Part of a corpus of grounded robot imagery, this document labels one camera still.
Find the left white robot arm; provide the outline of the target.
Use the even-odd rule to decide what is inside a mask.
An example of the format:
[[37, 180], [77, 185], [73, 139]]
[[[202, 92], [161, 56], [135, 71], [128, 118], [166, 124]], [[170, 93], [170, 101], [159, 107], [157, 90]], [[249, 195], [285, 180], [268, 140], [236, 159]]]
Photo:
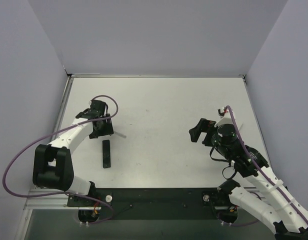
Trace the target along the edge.
[[70, 126], [71, 129], [50, 143], [36, 147], [32, 181], [41, 188], [79, 194], [78, 199], [90, 206], [97, 199], [95, 184], [75, 175], [72, 153], [86, 138], [97, 139], [114, 133], [108, 104], [93, 99], [89, 108], [77, 114]]

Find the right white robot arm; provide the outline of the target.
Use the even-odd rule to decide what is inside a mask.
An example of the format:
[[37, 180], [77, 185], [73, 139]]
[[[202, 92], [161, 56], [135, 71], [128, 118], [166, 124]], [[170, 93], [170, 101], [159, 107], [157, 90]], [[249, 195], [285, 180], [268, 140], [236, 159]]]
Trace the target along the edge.
[[230, 178], [219, 186], [229, 201], [263, 223], [277, 240], [308, 240], [308, 211], [292, 197], [267, 160], [243, 144], [237, 125], [202, 118], [189, 130], [191, 142], [196, 143], [201, 133], [206, 134], [202, 144], [222, 155], [220, 161], [233, 166], [265, 198], [257, 198]]

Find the black remote control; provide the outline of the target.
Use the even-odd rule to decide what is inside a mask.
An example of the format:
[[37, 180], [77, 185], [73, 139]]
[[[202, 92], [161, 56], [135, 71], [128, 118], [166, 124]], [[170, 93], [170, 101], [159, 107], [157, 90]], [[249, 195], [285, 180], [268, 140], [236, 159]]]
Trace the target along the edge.
[[104, 169], [111, 167], [111, 145], [109, 139], [102, 141], [102, 166]]

